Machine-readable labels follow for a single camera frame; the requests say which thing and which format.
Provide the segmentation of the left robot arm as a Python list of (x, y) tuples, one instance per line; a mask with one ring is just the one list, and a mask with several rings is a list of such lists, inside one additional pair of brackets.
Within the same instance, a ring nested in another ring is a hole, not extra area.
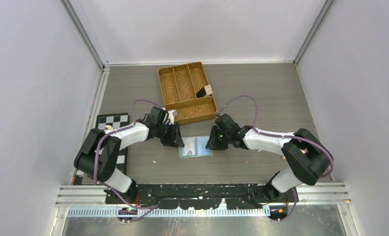
[(111, 131), (93, 128), (78, 151), (74, 167), (115, 189), (124, 203), (132, 203), (137, 196), (136, 181), (117, 168), (120, 151), (153, 138), (166, 147), (184, 147), (180, 125), (174, 120), (177, 114), (176, 110), (154, 106), (143, 119), (128, 126)]

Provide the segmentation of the green card holder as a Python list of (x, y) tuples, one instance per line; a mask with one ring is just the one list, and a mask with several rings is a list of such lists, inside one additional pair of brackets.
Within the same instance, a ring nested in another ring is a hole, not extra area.
[(213, 156), (213, 151), (206, 148), (209, 136), (184, 137), (184, 147), (179, 147), (179, 158), (196, 158)]

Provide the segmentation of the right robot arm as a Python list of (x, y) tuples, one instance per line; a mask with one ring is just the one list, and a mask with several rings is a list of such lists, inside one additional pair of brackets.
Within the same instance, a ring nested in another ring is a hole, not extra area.
[(292, 133), (278, 133), (251, 125), (240, 127), (228, 114), (223, 114), (215, 120), (206, 148), (226, 150), (229, 145), (285, 157), (288, 168), (277, 172), (263, 188), (264, 194), (273, 202), (279, 202), (287, 191), (298, 185), (315, 185), (320, 178), (333, 171), (330, 152), (304, 128)]

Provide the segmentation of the woven wicker divided tray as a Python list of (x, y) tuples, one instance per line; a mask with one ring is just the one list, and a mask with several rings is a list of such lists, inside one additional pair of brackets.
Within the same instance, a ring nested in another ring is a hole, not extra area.
[(160, 90), (166, 110), (175, 110), (180, 125), (215, 119), (218, 108), (212, 95), (197, 97), (209, 85), (203, 64), (192, 62), (160, 68)]

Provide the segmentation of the stack of cards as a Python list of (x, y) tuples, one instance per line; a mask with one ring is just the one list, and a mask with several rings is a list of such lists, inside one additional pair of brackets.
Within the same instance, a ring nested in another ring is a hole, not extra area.
[(206, 86), (202, 87), (196, 93), (196, 97), (197, 98), (208, 97), (208, 96), (212, 95), (212, 93), (213, 93), (213, 91), (212, 91), (211, 85), (206, 85)]

